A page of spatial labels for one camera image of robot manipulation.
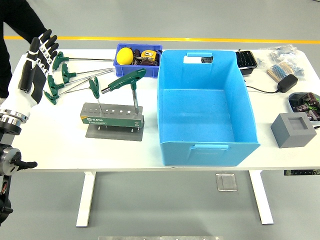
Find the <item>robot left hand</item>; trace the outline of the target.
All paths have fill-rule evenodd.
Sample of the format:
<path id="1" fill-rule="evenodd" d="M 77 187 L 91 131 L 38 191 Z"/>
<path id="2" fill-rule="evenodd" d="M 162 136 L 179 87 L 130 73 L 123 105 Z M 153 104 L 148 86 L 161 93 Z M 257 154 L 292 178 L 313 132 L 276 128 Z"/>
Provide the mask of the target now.
<path id="1" fill-rule="evenodd" d="M 28 51 L 22 55 L 9 84 L 9 96 L 0 104 L 0 111 L 17 112 L 27 117 L 39 104 L 50 68 L 57 56 L 57 36 L 48 29 L 33 38 Z"/>

